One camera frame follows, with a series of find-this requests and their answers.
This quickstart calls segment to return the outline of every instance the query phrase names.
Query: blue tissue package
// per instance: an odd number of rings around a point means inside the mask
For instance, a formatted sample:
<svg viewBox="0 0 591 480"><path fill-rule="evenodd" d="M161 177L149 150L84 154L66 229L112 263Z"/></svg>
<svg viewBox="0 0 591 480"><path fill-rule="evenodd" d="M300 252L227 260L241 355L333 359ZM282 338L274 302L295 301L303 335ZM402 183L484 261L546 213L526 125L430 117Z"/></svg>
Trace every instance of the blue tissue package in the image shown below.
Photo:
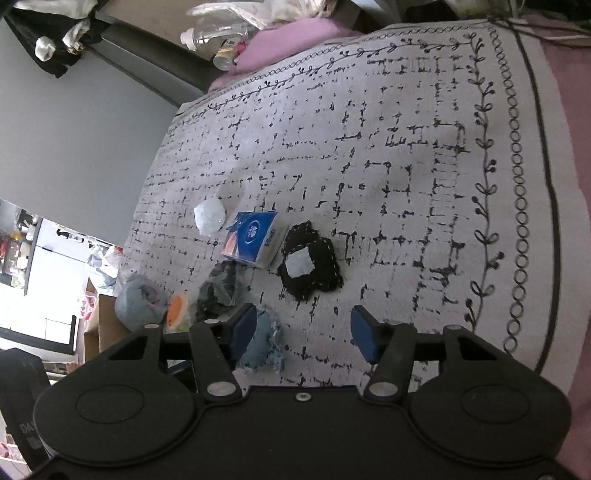
<svg viewBox="0 0 591 480"><path fill-rule="evenodd" d="M287 233L277 212L238 212L222 255L252 267L267 268Z"/></svg>

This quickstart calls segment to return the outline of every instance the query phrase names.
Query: water bottle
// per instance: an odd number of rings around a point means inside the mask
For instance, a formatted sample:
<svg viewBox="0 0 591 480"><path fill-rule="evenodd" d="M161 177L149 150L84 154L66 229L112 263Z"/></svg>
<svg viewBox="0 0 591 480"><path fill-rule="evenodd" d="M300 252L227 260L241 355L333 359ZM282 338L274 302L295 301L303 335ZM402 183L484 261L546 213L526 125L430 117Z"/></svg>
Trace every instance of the water bottle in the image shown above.
<svg viewBox="0 0 591 480"><path fill-rule="evenodd" d="M197 51L199 45L205 45L214 38L237 38L238 42L248 38L249 29L253 26L246 22L215 25L209 24L206 30L189 28L181 33L181 43L191 51Z"/></svg>
<svg viewBox="0 0 591 480"><path fill-rule="evenodd" d="M234 65L234 60L238 56L238 44L242 41L240 35L228 37L222 43L221 48L213 58L213 64L220 70L227 72Z"/></svg>

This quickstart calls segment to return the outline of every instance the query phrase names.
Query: cardboard box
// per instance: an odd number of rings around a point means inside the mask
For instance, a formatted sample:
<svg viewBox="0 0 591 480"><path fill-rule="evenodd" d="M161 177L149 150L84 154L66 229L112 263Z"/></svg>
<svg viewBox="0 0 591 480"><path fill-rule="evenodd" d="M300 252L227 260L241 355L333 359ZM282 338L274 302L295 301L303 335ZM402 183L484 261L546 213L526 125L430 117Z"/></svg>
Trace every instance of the cardboard box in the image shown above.
<svg viewBox="0 0 591 480"><path fill-rule="evenodd" d="M84 361L87 362L121 341L129 330L115 314L115 297L99 295L84 332Z"/></svg>

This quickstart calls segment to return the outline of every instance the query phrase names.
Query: bedspread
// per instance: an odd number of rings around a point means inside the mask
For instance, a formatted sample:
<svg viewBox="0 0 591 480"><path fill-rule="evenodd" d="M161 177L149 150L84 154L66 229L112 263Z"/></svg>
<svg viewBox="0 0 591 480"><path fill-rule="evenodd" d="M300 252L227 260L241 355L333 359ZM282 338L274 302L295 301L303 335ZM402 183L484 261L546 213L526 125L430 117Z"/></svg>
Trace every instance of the bedspread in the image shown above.
<svg viewBox="0 0 591 480"><path fill-rule="evenodd" d="M349 312L460 323L567 392L587 320L589 216L556 80L535 39L484 21L334 40L184 105L144 185L121 275L198 288L225 231L193 208L276 210L332 238L345 286L307 303L249 269L285 370L249 384L362 387ZM414 388L436 374L417 364Z"/></svg>

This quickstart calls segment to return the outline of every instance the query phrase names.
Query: bottle cap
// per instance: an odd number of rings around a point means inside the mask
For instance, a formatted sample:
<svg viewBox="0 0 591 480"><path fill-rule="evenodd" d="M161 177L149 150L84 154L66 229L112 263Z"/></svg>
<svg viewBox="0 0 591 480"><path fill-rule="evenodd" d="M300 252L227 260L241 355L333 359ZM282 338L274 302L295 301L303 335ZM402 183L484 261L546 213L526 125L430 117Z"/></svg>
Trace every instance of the bottle cap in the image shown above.
<svg viewBox="0 0 591 480"><path fill-rule="evenodd" d="M189 50L196 51L197 46L193 41L194 28L189 28L186 32L181 33L181 43L185 45Z"/></svg>

